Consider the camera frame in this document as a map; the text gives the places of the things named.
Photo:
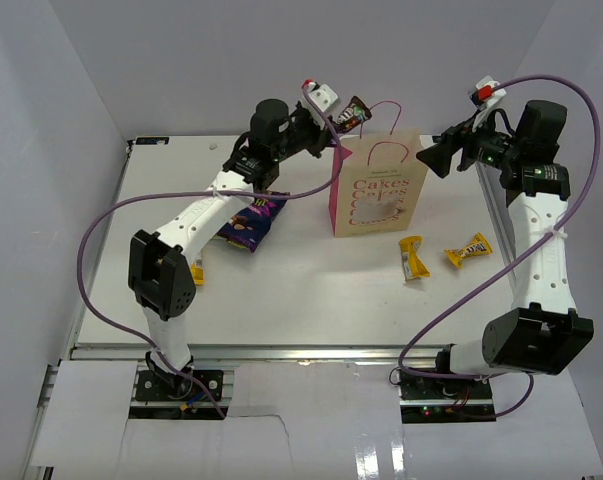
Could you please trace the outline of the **small brown candy packet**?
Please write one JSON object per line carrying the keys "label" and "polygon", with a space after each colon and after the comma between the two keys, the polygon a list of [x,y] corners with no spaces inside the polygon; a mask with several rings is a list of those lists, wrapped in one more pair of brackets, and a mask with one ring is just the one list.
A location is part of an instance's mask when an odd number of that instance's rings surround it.
{"label": "small brown candy packet", "polygon": [[358,96],[353,96],[333,124],[338,134],[347,134],[371,118],[370,108]]}

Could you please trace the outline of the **yellow snack packet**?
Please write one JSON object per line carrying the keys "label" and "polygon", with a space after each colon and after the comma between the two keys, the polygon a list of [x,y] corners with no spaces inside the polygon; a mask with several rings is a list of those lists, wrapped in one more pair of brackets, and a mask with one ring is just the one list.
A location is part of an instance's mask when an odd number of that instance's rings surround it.
{"label": "yellow snack packet", "polygon": [[399,241],[402,270],[405,281],[428,278],[430,272],[418,256],[421,236],[409,236]]}

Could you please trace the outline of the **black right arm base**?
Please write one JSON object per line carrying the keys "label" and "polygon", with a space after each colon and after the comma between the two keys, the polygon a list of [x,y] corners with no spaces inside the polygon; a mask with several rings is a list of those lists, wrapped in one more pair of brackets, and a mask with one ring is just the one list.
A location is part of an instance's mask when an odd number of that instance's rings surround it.
{"label": "black right arm base", "polygon": [[398,389],[404,425],[494,421],[489,383],[412,376],[398,367],[388,380]]}

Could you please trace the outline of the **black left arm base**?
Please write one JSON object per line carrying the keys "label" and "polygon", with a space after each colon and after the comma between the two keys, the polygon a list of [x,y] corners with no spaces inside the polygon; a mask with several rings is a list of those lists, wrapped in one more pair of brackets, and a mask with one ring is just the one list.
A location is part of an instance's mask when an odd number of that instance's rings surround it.
{"label": "black left arm base", "polygon": [[221,404],[224,373],[222,370],[193,370],[190,375],[196,382],[178,377],[178,385],[171,387],[150,370],[138,373],[133,400],[143,407],[161,408],[163,404],[175,407],[181,413],[203,412],[205,409],[215,412],[210,401]]}

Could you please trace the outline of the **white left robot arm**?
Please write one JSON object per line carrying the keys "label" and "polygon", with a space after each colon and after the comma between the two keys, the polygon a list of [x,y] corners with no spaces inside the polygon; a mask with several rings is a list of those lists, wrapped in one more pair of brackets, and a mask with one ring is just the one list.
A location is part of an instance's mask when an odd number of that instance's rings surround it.
{"label": "white left robot arm", "polygon": [[325,122],[336,102],[317,93],[293,110],[279,99],[259,102],[249,130],[237,139],[204,197],[155,232],[140,230],[132,237],[128,285],[154,343],[146,363],[169,398],[183,398],[192,387],[185,312],[196,293],[190,271],[195,255],[255,195],[266,192],[282,161],[301,151],[320,156],[330,141]]}

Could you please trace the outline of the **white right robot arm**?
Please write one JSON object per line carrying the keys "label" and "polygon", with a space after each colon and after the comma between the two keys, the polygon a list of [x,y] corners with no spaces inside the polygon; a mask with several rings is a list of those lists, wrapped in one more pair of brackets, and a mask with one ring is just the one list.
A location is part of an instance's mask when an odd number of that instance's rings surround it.
{"label": "white right robot arm", "polygon": [[[438,353],[432,384],[444,398],[465,391],[468,375],[557,375],[593,338],[593,322],[578,314],[570,291],[566,238],[557,224],[570,196],[569,173],[554,161],[566,119],[564,106],[530,100],[513,130],[497,131],[493,114],[481,124],[468,119],[416,155],[441,178],[449,174],[454,154],[461,156],[461,171],[475,163],[497,169],[520,257],[510,311],[489,322],[480,339]],[[541,247],[524,257],[536,242]]]}

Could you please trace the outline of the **purple snack bag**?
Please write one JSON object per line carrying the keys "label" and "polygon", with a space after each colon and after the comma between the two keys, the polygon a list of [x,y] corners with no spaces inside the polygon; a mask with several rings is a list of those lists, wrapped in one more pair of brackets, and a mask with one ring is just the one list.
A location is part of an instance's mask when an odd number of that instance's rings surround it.
{"label": "purple snack bag", "polygon": [[230,245],[254,253],[282,211],[285,199],[255,199],[233,215],[216,234]]}

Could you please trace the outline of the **yellow M&M packet right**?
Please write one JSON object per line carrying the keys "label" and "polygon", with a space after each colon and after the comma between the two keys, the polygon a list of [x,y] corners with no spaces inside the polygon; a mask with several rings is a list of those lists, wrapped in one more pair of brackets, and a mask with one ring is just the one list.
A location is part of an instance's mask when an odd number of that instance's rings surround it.
{"label": "yellow M&M packet right", "polygon": [[477,232],[464,247],[446,249],[444,253],[455,268],[461,269],[466,259],[490,255],[493,253],[493,249],[484,235]]}

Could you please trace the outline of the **yellow m&m packet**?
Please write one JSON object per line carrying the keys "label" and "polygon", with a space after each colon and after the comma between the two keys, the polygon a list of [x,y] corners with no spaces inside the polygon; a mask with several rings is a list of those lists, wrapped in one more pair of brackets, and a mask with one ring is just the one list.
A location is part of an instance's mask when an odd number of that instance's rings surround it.
{"label": "yellow m&m packet", "polygon": [[464,247],[446,249],[444,253],[455,268],[461,269],[466,259],[490,255],[493,253],[493,249],[484,235],[477,232]]}
{"label": "yellow m&m packet", "polygon": [[200,256],[197,256],[194,259],[193,263],[190,266],[190,272],[196,286],[202,286],[205,284],[203,260]]}

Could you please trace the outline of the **blue label left corner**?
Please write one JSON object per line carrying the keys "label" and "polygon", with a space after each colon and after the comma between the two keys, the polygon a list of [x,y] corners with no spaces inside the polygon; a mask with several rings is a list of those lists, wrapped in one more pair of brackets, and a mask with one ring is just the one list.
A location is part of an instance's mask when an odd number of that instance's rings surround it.
{"label": "blue label left corner", "polygon": [[136,145],[167,145],[170,138],[167,136],[160,137],[137,137],[134,141]]}

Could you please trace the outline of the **yellow M&M packet left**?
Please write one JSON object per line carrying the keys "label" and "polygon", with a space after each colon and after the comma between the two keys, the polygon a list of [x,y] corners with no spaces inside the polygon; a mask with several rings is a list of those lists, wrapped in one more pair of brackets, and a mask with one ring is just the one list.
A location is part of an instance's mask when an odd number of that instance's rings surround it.
{"label": "yellow M&M packet left", "polygon": [[202,286],[205,284],[203,260],[200,256],[197,256],[194,259],[193,263],[190,266],[190,272],[196,286]]}

